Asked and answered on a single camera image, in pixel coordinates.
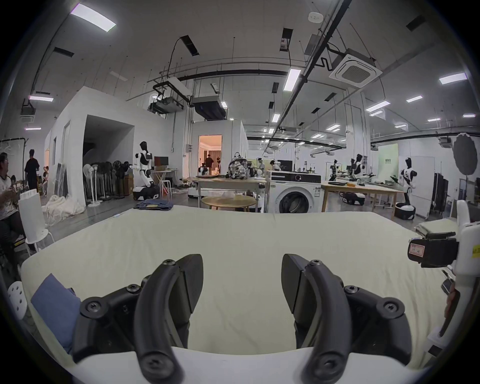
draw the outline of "ceiling air conditioner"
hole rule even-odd
[[[352,49],[347,49],[344,57],[337,56],[332,63],[330,79],[362,88],[382,74],[375,68],[373,60]]]
[[[442,148],[453,148],[452,139],[448,136],[439,137],[438,144],[440,144]]]

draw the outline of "label sticker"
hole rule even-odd
[[[424,245],[419,245],[419,244],[410,244],[410,248],[408,250],[408,253],[418,256],[418,257],[423,257],[423,253],[425,252],[425,246]]]
[[[473,246],[472,259],[480,257],[480,244]]]

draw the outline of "black shirt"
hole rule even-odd
[[[38,169],[40,169],[40,165],[35,158],[31,158],[27,161],[27,164],[25,165],[25,172],[27,173],[27,177],[36,177],[36,171]]]

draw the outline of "person sitting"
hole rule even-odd
[[[12,188],[12,179],[7,176],[8,157],[5,152],[0,154],[0,246],[7,257],[9,263],[13,266],[13,274],[17,276],[17,260],[13,250],[12,231],[18,235],[25,236],[24,226],[20,218],[20,212],[16,208],[17,193]],[[29,245],[30,250],[35,253],[33,244]]]

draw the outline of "person standing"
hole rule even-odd
[[[28,188],[30,190],[37,188],[37,181],[36,181],[36,172],[40,169],[40,165],[38,161],[33,157],[35,154],[34,149],[30,149],[30,158],[25,165],[25,172],[27,173],[27,181],[28,181]]]
[[[213,159],[211,158],[210,154],[207,155],[207,158],[205,160],[205,165],[208,168],[208,174],[212,174],[212,165],[213,165]]]

